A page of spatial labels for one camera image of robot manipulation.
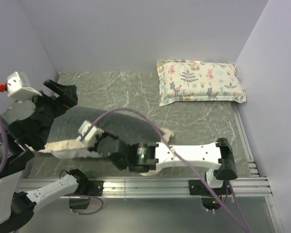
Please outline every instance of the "floral pillowcase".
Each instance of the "floral pillowcase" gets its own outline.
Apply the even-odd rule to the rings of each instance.
[[[160,106],[175,101],[246,101],[234,63],[157,60]]]

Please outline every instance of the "cartoon animal print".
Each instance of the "cartoon animal print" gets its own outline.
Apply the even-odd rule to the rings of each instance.
[[[163,70],[164,70],[164,67],[163,66],[158,66],[157,67],[157,72],[162,73]]]
[[[180,101],[191,101],[191,98],[190,98],[191,96],[194,96],[194,93],[191,93],[191,94],[186,95],[186,96],[180,96],[179,100]]]
[[[171,73],[171,74],[175,73],[174,67],[175,65],[170,65],[168,73]]]
[[[199,66],[196,64],[189,64],[189,66],[191,67],[191,70],[199,70]]]
[[[231,82],[229,83],[229,85],[224,85],[224,86],[228,89],[234,89],[235,87],[237,87],[237,85],[233,85]]]
[[[212,69],[208,69],[208,72],[207,72],[206,76],[207,76],[209,79],[213,79],[213,78],[214,78],[214,76],[212,75]]]
[[[219,94],[219,92],[215,93],[215,94],[212,94],[212,87],[211,88],[208,88],[208,91],[206,93],[206,95],[208,96],[208,101],[211,100],[211,99],[217,99],[217,95]]]
[[[159,103],[163,103],[163,99],[164,99],[164,93],[161,92],[160,98],[159,98]]]
[[[180,91],[180,88],[181,88],[181,85],[176,87],[174,82],[170,83],[170,89],[173,89],[173,91],[175,92],[175,97],[178,96],[178,92]]]

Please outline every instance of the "pillow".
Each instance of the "pillow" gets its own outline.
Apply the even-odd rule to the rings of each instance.
[[[100,109],[74,106],[62,116],[56,118],[52,124],[45,149],[42,153],[52,153],[60,159],[72,158],[98,158],[96,152],[89,152],[86,146],[77,141],[78,129],[81,124],[88,120],[94,122],[105,111]],[[152,127],[142,119],[121,113],[113,113],[98,123],[98,127],[117,135],[128,144],[139,142],[160,142],[160,137]],[[161,129],[164,138],[174,134],[168,129]]]
[[[175,101],[246,101],[234,63],[157,60],[160,106]]]

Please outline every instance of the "black plastic part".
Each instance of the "black plastic part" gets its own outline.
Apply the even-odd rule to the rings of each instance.
[[[59,95],[56,101],[62,105],[72,108],[78,104],[77,87],[75,85],[64,86],[50,79],[46,80],[43,85]]]
[[[0,173],[0,179],[25,169],[26,163],[30,161],[34,154],[26,146],[24,150],[14,141],[14,138],[7,133],[8,138],[8,159],[4,170]],[[3,159],[4,146],[0,136],[0,164]]]
[[[208,210],[218,210],[220,209],[220,204],[214,198],[202,198],[202,204],[205,209]]]
[[[20,144],[26,144],[34,150],[44,149],[49,131],[54,121],[56,105],[44,101],[41,96],[30,100],[14,102],[1,115],[8,133]]]
[[[200,180],[189,180],[189,191],[191,196],[205,196],[212,197],[210,192],[205,188]],[[226,194],[226,182],[223,182],[221,188],[213,188],[216,195]],[[229,195],[232,194],[230,188],[228,188]]]
[[[88,177],[79,169],[71,170],[68,173],[76,178],[79,186],[74,192],[76,195],[101,197],[103,190],[103,181],[90,181]]]
[[[69,207],[72,210],[86,210],[89,206],[89,198],[86,199],[69,199]]]
[[[98,143],[88,148],[89,151],[98,152],[102,157],[108,158],[119,170],[129,168],[132,172],[149,172],[155,170],[156,143],[139,143],[128,145],[114,135],[104,133]]]
[[[231,181],[238,178],[236,165],[233,156],[233,150],[226,138],[219,138],[217,141],[217,147],[221,151],[221,159],[219,163],[222,165],[218,170],[214,171],[214,176],[220,181]]]
[[[10,233],[23,227],[33,217],[36,202],[27,197],[27,193],[14,193],[11,203],[11,215],[0,224],[0,233]]]

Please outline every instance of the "white plastic part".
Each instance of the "white plastic part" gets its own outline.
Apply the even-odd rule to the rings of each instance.
[[[221,188],[223,185],[223,181],[217,180],[213,174],[214,170],[213,169],[209,169],[206,172],[206,181],[207,184],[211,187],[211,188]]]
[[[213,170],[217,170],[221,166],[219,163],[221,151],[216,143],[200,146],[172,146],[172,148],[192,166],[207,167]],[[155,158],[159,160],[156,164],[156,170],[173,166],[186,166],[172,154],[164,143],[158,143],[155,149]]]
[[[22,171],[0,179],[0,224],[11,215],[11,202]]]
[[[14,72],[7,78],[8,97],[18,101],[31,99],[33,96],[42,95],[30,87],[29,79],[23,72]]]
[[[66,175],[54,183],[29,191],[27,197],[37,203],[33,210],[36,213],[60,197],[74,193],[78,186],[79,183],[77,183],[77,180],[72,175]]]
[[[90,132],[87,134],[87,136],[82,140],[81,137],[84,137],[86,131],[90,128],[91,125],[92,125],[91,122],[89,122],[87,120],[84,121],[78,130],[80,135],[77,138],[77,140],[79,140],[80,142],[82,142],[83,144],[85,144],[89,147],[93,147],[95,145],[95,143],[97,142],[97,136],[101,135],[104,132],[102,129],[94,126],[90,130]]]

